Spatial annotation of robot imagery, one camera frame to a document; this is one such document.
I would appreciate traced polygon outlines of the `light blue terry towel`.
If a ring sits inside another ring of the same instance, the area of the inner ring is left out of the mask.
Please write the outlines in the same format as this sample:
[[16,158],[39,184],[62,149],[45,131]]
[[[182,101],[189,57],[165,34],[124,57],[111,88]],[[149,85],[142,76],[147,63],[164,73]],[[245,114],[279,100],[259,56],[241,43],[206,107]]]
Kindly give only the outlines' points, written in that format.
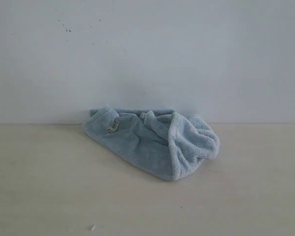
[[82,127],[128,163],[167,181],[194,173],[220,149],[218,136],[200,116],[173,110],[91,110]]

